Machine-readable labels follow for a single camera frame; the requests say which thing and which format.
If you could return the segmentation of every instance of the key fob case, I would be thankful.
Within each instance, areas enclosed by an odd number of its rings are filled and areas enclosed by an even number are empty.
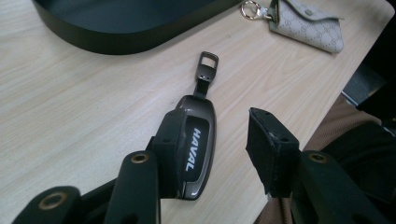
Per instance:
[[[205,57],[213,60],[214,66],[202,64]],[[196,200],[204,190],[216,140],[215,109],[205,96],[218,62],[216,55],[203,52],[194,95],[181,98],[151,139],[148,150],[158,158],[161,198]]]

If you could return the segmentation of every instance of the metal key ring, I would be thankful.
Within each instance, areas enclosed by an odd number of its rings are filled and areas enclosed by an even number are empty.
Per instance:
[[[246,5],[248,5],[248,4],[253,4],[253,5],[256,6],[256,15],[254,15],[253,17],[249,16],[249,15],[245,12],[245,10],[244,10],[244,6],[246,6]],[[241,5],[241,13],[242,13],[242,15],[243,15],[246,19],[248,19],[248,20],[254,21],[254,20],[259,19],[259,18],[261,17],[261,12],[262,12],[262,7],[261,7],[258,3],[253,2],[253,1],[251,1],[251,0],[246,1],[245,3],[243,3],[243,4]]]

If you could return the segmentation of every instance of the light wood grain surface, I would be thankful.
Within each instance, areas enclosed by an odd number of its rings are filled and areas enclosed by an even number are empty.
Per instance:
[[[394,14],[384,0],[304,2],[345,18],[341,53],[271,33],[233,7],[158,48],[100,55],[52,33],[31,1],[0,1],[0,223],[45,189],[84,194],[115,178],[193,92],[204,50],[220,59],[207,95],[218,120],[212,172],[198,201],[162,200],[163,223],[252,223],[266,197],[245,151],[249,108],[274,113],[303,147]]]

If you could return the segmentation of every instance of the black plastic container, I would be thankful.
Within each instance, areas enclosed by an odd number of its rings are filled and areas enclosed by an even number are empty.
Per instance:
[[[60,38],[102,54],[152,49],[240,0],[33,0]]]

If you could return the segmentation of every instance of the patterned key pouch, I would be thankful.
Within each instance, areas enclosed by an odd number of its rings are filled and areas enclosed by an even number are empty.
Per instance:
[[[338,18],[297,0],[273,0],[268,8],[270,30],[305,44],[339,53],[344,46]]]

